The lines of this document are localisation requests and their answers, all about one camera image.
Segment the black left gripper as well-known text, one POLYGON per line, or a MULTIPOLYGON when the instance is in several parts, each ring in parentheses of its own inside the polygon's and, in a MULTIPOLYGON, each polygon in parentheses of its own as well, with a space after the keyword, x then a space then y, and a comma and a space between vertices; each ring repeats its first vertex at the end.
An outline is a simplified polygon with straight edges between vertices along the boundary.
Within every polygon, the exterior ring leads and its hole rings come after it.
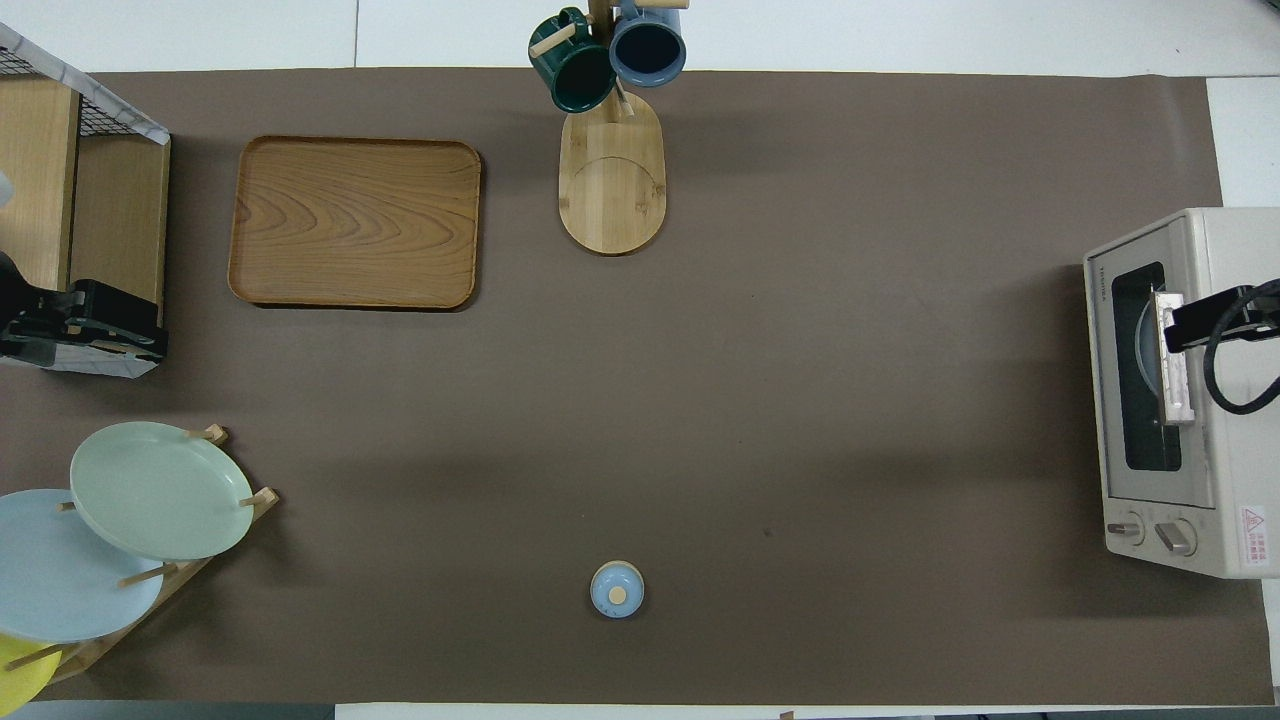
POLYGON ((160 307, 137 293, 100 281, 76 281, 67 292, 47 292, 40 310, 42 340, 150 363, 168 356, 169 333, 163 327, 160 307))

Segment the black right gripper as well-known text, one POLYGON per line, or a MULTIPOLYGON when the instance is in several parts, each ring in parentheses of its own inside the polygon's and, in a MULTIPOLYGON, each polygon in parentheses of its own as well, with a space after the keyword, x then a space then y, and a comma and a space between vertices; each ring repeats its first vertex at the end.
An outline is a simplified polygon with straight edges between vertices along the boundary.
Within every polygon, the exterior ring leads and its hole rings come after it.
POLYGON ((1170 354, 1201 345, 1217 346, 1243 340, 1260 342, 1279 334, 1279 281, 1240 284, 1165 310, 1166 346, 1170 354))

